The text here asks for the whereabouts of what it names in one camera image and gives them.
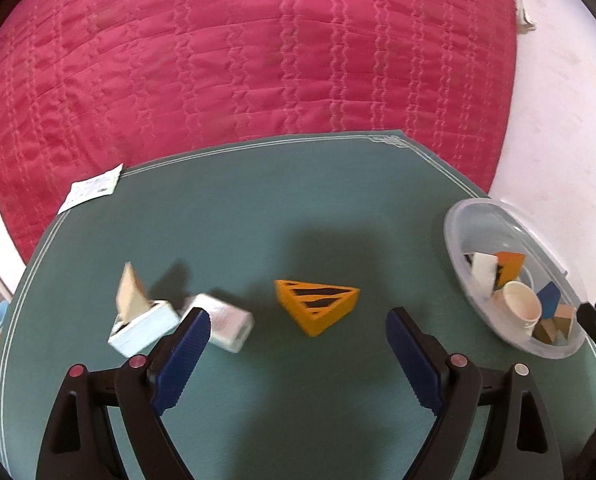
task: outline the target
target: white box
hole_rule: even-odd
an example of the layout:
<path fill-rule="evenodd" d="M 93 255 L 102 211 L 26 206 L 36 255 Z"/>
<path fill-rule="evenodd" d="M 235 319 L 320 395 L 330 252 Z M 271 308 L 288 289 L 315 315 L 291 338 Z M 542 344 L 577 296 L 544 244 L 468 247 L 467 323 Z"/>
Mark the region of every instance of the white box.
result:
<path fill-rule="evenodd" d="M 107 342 L 123 356 L 131 357 L 158 341 L 167 332 L 180 324 L 181 318 L 168 301 L 154 301 L 153 306 L 144 314 L 138 316 L 123 326 L 120 316 L 109 334 Z"/>
<path fill-rule="evenodd" d="M 198 294 L 188 298 L 186 310 L 189 311 L 195 306 L 204 309 L 212 320 L 212 335 L 209 342 L 229 352 L 239 352 L 254 327 L 254 317 L 251 312 L 216 300 L 208 294 Z"/>

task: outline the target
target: black stripe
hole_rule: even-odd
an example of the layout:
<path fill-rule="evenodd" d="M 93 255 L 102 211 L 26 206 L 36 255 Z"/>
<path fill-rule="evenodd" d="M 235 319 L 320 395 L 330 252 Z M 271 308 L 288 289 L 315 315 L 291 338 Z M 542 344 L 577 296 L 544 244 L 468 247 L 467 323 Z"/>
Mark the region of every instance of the black stripe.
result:
<path fill-rule="evenodd" d="M 339 298 L 320 298 L 319 300 L 303 301 L 302 304 L 307 308 L 322 308 L 338 301 Z"/>
<path fill-rule="evenodd" d="M 323 288 L 293 288 L 296 296 L 334 296 L 343 292 L 350 292 L 348 288 L 335 288 L 333 286 Z"/>

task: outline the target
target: blue triangular block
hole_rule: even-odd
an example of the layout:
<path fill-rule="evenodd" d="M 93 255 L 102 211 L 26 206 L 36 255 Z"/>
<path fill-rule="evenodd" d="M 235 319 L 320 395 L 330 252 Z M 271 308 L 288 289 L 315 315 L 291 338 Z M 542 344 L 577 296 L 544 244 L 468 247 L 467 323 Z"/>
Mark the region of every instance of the blue triangular block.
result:
<path fill-rule="evenodd" d="M 540 306 L 542 306 L 542 316 L 540 318 L 550 319 L 556 314 L 556 308 L 558 308 L 558 302 L 560 301 L 560 289 L 555 283 L 549 282 L 538 292 L 538 299 L 540 300 Z"/>

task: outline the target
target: yellow triangle block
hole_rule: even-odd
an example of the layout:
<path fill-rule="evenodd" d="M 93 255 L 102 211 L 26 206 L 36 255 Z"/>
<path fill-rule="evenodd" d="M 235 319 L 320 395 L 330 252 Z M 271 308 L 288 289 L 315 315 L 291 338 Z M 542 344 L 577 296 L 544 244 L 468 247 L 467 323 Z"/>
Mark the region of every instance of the yellow triangle block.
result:
<path fill-rule="evenodd" d="M 496 256 L 500 272 L 496 286 L 503 286 L 505 283 L 515 280 L 520 274 L 520 270 L 523 268 L 524 254 L 500 251 L 496 253 Z"/>
<path fill-rule="evenodd" d="M 276 280 L 278 301 L 309 336 L 317 336 L 354 309 L 359 288 Z"/>

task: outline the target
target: white cup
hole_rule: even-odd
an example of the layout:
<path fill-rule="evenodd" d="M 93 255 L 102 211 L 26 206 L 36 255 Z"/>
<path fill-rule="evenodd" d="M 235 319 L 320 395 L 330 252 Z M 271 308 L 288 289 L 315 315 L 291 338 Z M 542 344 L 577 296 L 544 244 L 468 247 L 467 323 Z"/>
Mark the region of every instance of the white cup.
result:
<path fill-rule="evenodd" d="M 521 282 L 507 282 L 491 299 L 496 306 L 511 314 L 507 316 L 509 322 L 531 336 L 542 314 L 542 306 L 530 287 Z"/>

